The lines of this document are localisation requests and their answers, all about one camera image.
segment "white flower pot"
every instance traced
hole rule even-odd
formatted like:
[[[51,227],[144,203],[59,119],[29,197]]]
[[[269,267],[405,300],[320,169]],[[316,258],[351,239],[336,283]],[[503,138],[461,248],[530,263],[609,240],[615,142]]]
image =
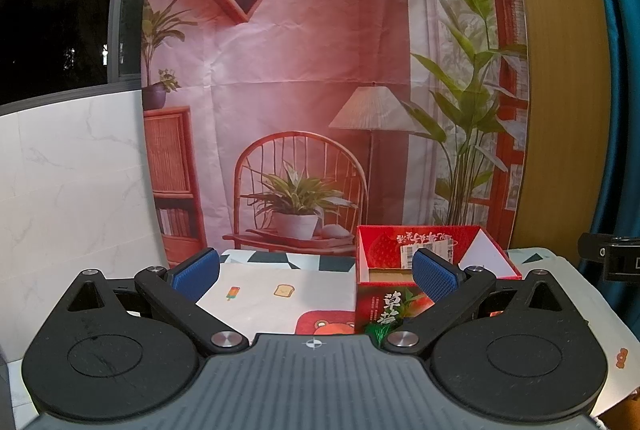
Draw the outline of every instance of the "white flower pot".
[[[273,222],[278,235],[308,241],[314,236],[318,216],[315,214],[290,215],[274,212]]]

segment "popsicle illustration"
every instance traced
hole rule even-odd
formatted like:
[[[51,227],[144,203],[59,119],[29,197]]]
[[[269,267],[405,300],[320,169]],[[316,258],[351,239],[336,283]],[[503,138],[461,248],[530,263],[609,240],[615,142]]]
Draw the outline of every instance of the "popsicle illustration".
[[[231,300],[232,298],[235,298],[236,295],[238,294],[238,291],[240,291],[240,288],[236,287],[236,286],[233,286],[229,290],[229,293],[226,294],[226,301],[229,302],[229,300]]]

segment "teal curtain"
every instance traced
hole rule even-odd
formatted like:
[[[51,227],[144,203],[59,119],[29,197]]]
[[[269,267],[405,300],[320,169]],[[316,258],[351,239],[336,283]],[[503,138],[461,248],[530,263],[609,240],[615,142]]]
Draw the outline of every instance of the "teal curtain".
[[[593,233],[640,237],[640,0],[605,0],[611,58],[609,147]],[[640,288],[602,279],[602,265],[580,271],[640,338]]]

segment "gray gripper base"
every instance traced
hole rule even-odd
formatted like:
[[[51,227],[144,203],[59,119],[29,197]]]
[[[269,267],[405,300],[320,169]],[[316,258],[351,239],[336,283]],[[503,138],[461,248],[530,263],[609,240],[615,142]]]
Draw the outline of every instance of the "gray gripper base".
[[[526,427],[466,412],[420,362],[377,350],[368,336],[262,334],[245,352],[207,360],[191,388],[123,422],[78,424],[50,415],[28,430],[593,430],[585,416]]]

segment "backdrop poster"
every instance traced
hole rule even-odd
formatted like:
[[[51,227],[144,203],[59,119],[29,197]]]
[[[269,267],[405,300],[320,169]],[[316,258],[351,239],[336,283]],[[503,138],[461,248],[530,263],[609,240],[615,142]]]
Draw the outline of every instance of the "backdrop poster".
[[[522,0],[146,0],[142,72],[172,264],[205,245],[354,255],[360,223],[509,243]]]

